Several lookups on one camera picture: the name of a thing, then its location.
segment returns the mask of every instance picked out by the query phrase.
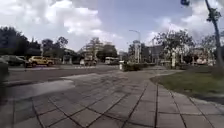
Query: yellow car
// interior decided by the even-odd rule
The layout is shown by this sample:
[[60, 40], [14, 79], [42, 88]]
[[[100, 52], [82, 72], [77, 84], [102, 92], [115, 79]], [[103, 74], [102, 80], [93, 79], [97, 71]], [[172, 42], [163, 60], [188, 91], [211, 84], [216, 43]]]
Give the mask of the yellow car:
[[52, 66], [54, 64], [54, 61], [47, 59], [42, 56], [32, 56], [29, 59], [29, 62], [32, 64], [33, 67], [36, 65], [47, 65], [47, 66]]

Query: cloud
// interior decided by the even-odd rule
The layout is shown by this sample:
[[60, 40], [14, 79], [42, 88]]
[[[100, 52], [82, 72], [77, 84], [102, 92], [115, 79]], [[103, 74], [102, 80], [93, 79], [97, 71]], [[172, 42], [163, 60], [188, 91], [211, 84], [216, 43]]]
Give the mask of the cloud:
[[72, 0], [0, 0], [0, 25], [13, 26], [29, 38], [66, 36], [84, 45], [86, 39], [98, 36], [104, 40], [121, 37], [102, 30], [98, 10], [78, 5]]
[[[218, 11], [223, 12], [223, 5], [219, 2], [224, 3], [224, 0], [209, 0], [211, 7], [217, 8]], [[168, 30], [187, 30], [188, 33], [193, 36], [195, 40], [200, 40], [205, 35], [212, 34], [213, 25], [206, 21], [208, 18], [208, 9], [204, 0], [192, 0], [189, 7], [191, 9], [191, 15], [182, 17], [178, 22], [173, 22], [171, 17], [163, 17], [157, 19], [159, 27], [157, 30], [151, 31], [148, 34], [148, 38], [154, 36], [153, 33], [159, 33]]]

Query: hedge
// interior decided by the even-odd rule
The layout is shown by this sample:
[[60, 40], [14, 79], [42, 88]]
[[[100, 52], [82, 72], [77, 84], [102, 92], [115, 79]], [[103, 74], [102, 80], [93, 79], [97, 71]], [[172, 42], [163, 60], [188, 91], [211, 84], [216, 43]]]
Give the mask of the hedge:
[[123, 71], [139, 71], [148, 66], [154, 66], [154, 64], [141, 63], [141, 64], [124, 64]]
[[5, 95], [5, 86], [4, 86], [4, 80], [8, 76], [9, 70], [8, 65], [0, 63], [0, 104], [2, 101], [2, 98]]

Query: bush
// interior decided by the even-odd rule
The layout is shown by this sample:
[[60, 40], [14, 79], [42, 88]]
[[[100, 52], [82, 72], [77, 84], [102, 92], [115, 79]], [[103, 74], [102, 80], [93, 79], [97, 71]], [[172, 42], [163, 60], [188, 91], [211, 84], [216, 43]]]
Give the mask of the bush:
[[5, 78], [8, 76], [8, 74], [9, 74], [8, 65], [4, 63], [0, 63], [0, 102], [5, 94], [5, 87], [3, 82]]
[[149, 64], [143, 63], [143, 64], [124, 64], [123, 70], [124, 71], [139, 71], [143, 68], [147, 68]]
[[190, 68], [189, 64], [179, 64], [180, 70], [188, 70]]

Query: street lamp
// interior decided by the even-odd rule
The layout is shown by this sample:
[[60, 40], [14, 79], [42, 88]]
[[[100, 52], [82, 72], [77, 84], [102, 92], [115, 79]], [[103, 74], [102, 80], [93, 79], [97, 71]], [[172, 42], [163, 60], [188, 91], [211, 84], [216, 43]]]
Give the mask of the street lamp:
[[137, 30], [129, 30], [129, 31], [130, 32], [135, 32], [135, 33], [138, 34], [138, 41], [140, 42], [140, 46], [135, 45], [135, 56], [138, 57], [138, 63], [139, 63], [140, 62], [140, 58], [141, 58], [140, 57], [140, 51], [141, 51], [141, 33], [139, 31], [137, 31]]

